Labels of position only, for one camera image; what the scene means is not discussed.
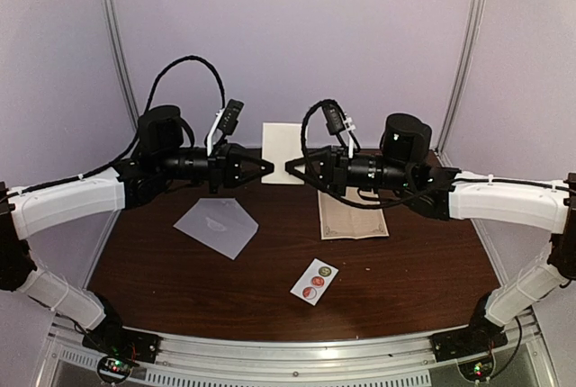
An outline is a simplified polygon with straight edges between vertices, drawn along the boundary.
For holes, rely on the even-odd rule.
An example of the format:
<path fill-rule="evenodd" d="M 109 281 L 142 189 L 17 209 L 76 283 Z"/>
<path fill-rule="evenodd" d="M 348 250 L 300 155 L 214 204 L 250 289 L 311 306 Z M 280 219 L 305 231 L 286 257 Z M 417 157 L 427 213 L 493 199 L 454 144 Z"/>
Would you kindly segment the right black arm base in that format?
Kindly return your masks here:
<path fill-rule="evenodd" d="M 463 328 L 433 334 L 430 342 L 436 361 L 444 362 L 487 354 L 494 347 L 505 346 L 508 339 L 503 330 L 503 327 L 482 321 L 480 324 L 470 323 Z"/>

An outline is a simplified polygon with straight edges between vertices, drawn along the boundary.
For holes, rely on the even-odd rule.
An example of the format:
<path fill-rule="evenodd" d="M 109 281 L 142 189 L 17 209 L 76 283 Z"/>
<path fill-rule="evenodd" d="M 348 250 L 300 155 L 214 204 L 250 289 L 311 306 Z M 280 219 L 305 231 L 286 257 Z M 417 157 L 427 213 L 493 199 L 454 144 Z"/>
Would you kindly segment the cream letter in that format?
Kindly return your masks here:
<path fill-rule="evenodd" d="M 263 176 L 264 185 L 303 185 L 303 181 L 285 171 L 285 163 L 302 156 L 300 123 L 264 122 L 262 159 L 274 164 L 274 172 Z"/>

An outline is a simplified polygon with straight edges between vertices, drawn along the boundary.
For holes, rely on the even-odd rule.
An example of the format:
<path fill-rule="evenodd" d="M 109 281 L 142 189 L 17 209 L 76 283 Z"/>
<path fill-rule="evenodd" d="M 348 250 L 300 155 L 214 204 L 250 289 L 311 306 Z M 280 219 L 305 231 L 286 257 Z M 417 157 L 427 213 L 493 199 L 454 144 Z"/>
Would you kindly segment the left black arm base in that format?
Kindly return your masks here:
<path fill-rule="evenodd" d="M 122 361 L 154 364 L 159 342 L 156 334 L 125 328 L 119 321 L 104 320 L 84 334 L 82 346 Z"/>

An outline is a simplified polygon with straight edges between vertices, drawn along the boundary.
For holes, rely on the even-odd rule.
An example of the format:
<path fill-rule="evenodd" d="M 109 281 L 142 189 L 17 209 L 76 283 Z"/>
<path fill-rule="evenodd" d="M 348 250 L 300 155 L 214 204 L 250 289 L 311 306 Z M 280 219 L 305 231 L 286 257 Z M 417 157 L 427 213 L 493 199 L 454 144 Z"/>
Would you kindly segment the pale blue envelope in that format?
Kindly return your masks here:
<path fill-rule="evenodd" d="M 235 260 L 259 225 L 235 198 L 201 198 L 174 228 Z"/>

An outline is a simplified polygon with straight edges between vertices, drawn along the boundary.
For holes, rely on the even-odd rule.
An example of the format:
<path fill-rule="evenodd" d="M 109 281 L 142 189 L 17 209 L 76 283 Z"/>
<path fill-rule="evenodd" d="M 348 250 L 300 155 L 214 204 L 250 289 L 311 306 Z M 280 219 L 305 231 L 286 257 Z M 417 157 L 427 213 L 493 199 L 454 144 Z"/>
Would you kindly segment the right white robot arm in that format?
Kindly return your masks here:
<path fill-rule="evenodd" d="M 333 199 L 353 206 L 349 188 L 395 194 L 376 210 L 406 205 L 441 221 L 487 220 L 547 230 L 551 247 L 521 270 L 516 280 L 488 293 L 461 335 L 470 352 L 482 351 L 521 311 L 575 279 L 575 176 L 539 182 L 477 175 L 427 162 L 430 127 L 406 113 L 387 117 L 380 153 L 362 154 L 353 146 L 327 146 L 286 162 L 292 176 Z"/>

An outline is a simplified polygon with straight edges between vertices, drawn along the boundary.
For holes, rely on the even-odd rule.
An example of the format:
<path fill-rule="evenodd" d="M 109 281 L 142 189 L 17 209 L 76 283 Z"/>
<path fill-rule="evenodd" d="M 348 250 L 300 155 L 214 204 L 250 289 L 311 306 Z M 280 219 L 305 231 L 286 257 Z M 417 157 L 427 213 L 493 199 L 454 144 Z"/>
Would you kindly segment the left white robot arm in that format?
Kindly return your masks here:
<path fill-rule="evenodd" d="M 27 239 L 57 225 L 151 203 L 174 181 L 207 184 L 211 193 L 274 172 L 275 166 L 225 139 L 186 146 L 194 133 L 175 105 L 139 117 L 135 149 L 101 171 L 58 183 L 1 189 L 1 288 L 19 292 L 87 330 L 111 355 L 129 347 L 129 334 L 110 320 L 102 299 L 35 264 Z"/>

